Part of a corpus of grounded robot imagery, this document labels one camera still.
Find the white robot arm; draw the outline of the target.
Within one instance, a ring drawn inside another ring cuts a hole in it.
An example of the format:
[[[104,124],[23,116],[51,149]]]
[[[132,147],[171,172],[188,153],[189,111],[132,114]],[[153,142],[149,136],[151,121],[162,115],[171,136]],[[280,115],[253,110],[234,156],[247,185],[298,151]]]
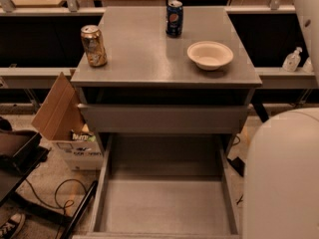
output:
[[[319,239],[319,109],[281,113],[254,134],[242,239]]]

